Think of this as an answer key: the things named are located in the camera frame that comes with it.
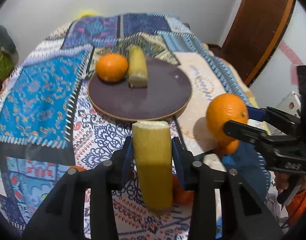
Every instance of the quilt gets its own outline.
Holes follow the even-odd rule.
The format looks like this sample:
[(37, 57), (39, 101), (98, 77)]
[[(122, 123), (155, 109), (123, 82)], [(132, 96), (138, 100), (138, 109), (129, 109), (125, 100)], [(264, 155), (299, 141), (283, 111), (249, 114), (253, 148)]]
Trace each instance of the quilt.
[[(140, 46), (147, 56), (177, 65), (189, 77), (192, 98), (184, 112), (166, 121), (172, 137), (181, 137), (194, 155), (216, 147), (205, 125), (205, 112), (214, 97), (232, 93), (252, 105), (249, 90), (232, 66), (215, 57), (176, 17), (84, 17), (59, 27), (15, 68), (0, 92), (0, 203), (19, 234), (69, 166), (94, 168), (132, 134), (131, 122), (97, 112), (87, 95), (99, 57), (108, 52), (127, 56), (130, 44)], [(260, 122), (249, 124), (263, 128)], [(254, 158), (267, 191), (270, 174), (263, 157), (254, 153)], [(187, 239), (192, 206), (174, 205), (161, 216), (149, 213), (135, 165), (133, 169), (125, 188), (112, 192), (120, 240)], [(221, 237), (216, 196), (217, 237)], [(83, 218), (87, 238), (91, 238), (89, 202), (90, 189)]]

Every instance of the screw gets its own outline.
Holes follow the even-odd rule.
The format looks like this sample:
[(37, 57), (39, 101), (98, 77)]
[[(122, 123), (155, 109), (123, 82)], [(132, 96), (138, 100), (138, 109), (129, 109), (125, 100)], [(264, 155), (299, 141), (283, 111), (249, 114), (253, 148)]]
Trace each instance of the screw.
[(109, 167), (109, 166), (111, 166), (112, 164), (113, 164), (113, 162), (112, 162), (111, 160), (105, 160), (105, 161), (103, 161), (103, 165), (104, 165), (104, 166)]
[(201, 167), (202, 166), (202, 163), (200, 162), (200, 161), (193, 161), (192, 162), (192, 165), (194, 166), (194, 167)]
[(229, 169), (229, 174), (235, 176), (238, 174), (237, 170), (236, 169)]
[(73, 175), (74, 173), (76, 173), (76, 169), (75, 169), (75, 168), (69, 168), (68, 171), (67, 171), (67, 173), (68, 173), (69, 175)]

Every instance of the peeled corn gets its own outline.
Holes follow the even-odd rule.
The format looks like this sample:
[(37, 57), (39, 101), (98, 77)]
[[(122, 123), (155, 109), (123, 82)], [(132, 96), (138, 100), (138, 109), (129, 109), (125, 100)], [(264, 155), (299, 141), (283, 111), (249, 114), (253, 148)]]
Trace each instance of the peeled corn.
[(172, 209), (171, 132), (165, 121), (132, 125), (133, 150), (139, 185), (148, 210), (162, 214)]
[(147, 87), (147, 65), (143, 50), (131, 46), (128, 55), (128, 82), (130, 87)]

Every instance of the yellow object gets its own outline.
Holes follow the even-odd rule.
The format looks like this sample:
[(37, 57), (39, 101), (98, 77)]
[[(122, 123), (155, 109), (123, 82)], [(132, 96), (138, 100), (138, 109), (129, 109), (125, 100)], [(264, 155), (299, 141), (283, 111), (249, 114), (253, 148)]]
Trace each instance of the yellow object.
[(83, 17), (90, 17), (90, 16), (98, 16), (99, 14), (92, 11), (92, 10), (84, 10), (78, 13), (78, 15), (76, 16), (75, 20), (79, 20)]
[(221, 147), (235, 140), (224, 133), (224, 124), (229, 120), (246, 124), (248, 119), (245, 104), (233, 94), (217, 96), (211, 101), (206, 111), (207, 127)]
[(127, 59), (118, 53), (105, 54), (96, 63), (97, 76), (106, 82), (119, 82), (127, 69)]
[(131, 46), (128, 55), (128, 82), (130, 87), (147, 87), (147, 65), (143, 50)]
[(146, 208), (155, 214), (172, 209), (171, 132), (165, 121), (138, 121), (132, 125), (133, 150)]

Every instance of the wooden door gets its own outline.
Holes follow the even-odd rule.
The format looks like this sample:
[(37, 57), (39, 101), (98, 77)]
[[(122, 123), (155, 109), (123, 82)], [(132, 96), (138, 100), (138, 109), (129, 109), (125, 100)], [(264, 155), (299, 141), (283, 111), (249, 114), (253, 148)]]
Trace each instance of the wooden door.
[(222, 52), (245, 84), (269, 58), (283, 34), (294, 0), (242, 0)]

